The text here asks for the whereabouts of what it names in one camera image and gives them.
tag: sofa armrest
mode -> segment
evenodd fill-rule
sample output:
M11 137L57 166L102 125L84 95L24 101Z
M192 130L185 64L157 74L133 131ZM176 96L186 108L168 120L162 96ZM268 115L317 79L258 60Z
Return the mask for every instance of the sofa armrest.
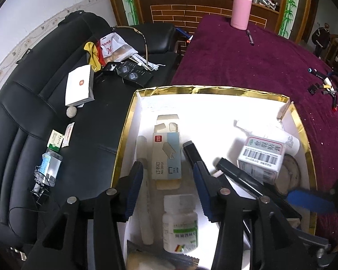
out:
M145 36L149 54L163 54L175 50L178 35L173 24L155 22L133 25L133 27ZM128 45L135 48L140 55L145 54L144 39L141 35L129 28L116 28L115 32L119 34Z

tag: red cloth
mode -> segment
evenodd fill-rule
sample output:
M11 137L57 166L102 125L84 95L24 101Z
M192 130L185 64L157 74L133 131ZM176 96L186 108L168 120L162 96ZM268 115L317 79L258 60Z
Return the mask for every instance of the red cloth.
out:
M313 153L318 189L328 191L338 179L338 111L332 98L307 89L321 80L308 72L330 68L307 50L269 30L249 24L254 46L245 31L232 28L219 15L203 17L172 80L173 85L250 88L284 94L294 101ZM338 215L319 216L318 235L338 241Z
M102 49L101 49L101 46L100 46L100 41L98 41L96 43L96 49L98 50L98 60L99 60L99 63L105 67L106 63L104 61L104 58L103 58L103 53L102 53Z

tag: plastic bag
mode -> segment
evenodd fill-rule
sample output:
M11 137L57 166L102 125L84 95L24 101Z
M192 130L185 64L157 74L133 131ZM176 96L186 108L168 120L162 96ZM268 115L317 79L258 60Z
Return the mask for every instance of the plastic bag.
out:
M194 270L199 259L187 255L166 252L163 248L153 245L136 245L127 241L128 270Z
M103 58L107 62L121 62L138 52L129 46L116 32L100 39Z

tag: black leather sofa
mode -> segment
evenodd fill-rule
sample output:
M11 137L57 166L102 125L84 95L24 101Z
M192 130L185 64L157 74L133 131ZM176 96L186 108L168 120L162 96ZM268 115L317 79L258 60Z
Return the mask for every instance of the black leather sofa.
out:
M149 61L163 64L148 87L170 83L179 63L174 51L176 32L171 24L135 26L146 37ZM110 187L114 161L126 113L135 86L121 77L105 76L94 84L95 100L70 119L64 104L67 74L87 64L86 42L112 32L95 14L70 14L18 64L0 91L0 241L28 251L69 196L92 198ZM131 29L116 29L124 40L144 54L143 38ZM34 169L54 129L65 132L75 122L50 198L36 210L29 192Z

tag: white pill bottle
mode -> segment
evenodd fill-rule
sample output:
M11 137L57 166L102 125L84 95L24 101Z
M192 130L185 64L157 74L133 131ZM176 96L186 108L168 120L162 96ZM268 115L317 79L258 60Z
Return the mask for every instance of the white pill bottle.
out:
M169 253L186 254L198 247L198 214L192 194L164 196L163 244Z

